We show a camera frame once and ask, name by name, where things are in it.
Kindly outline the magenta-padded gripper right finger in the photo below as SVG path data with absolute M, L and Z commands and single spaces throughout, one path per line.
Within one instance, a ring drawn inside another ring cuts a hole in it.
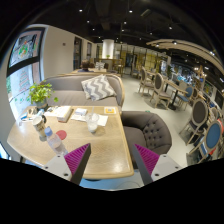
M 145 185 L 182 169 L 167 154 L 158 155 L 138 144 L 133 146 L 133 155 Z

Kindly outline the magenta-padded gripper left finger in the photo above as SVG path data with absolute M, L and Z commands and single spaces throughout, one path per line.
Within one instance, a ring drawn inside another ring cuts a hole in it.
M 44 165 L 43 170 L 79 185 L 90 155 L 91 144 L 87 143 L 65 156 L 56 155 Z

